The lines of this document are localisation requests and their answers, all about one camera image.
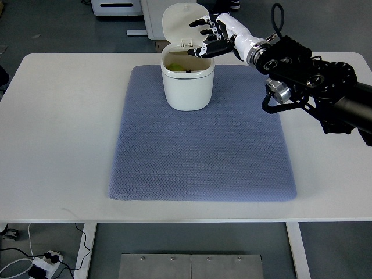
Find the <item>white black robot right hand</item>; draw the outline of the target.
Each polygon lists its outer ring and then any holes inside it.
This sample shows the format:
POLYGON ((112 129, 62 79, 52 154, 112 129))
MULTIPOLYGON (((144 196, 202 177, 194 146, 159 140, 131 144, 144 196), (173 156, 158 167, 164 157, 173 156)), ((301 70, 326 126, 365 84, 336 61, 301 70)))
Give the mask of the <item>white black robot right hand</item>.
POLYGON ((239 60, 254 66, 260 54, 270 47, 267 40, 254 37, 228 13, 207 15, 189 24, 191 28, 206 25, 209 28, 201 30, 200 34, 207 35, 209 42, 187 50, 187 54, 206 59, 233 52, 239 60))

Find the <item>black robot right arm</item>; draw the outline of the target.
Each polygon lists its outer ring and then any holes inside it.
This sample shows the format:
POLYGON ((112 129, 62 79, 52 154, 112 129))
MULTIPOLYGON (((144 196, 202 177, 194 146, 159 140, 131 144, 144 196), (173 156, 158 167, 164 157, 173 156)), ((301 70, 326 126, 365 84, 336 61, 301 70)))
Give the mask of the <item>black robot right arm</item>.
POLYGON ((324 133, 350 134, 357 129, 371 145, 371 86, 358 82, 345 62, 328 62, 288 36, 275 18, 279 37, 249 55, 257 70, 268 75, 262 109, 273 114, 301 108, 318 120, 324 133))

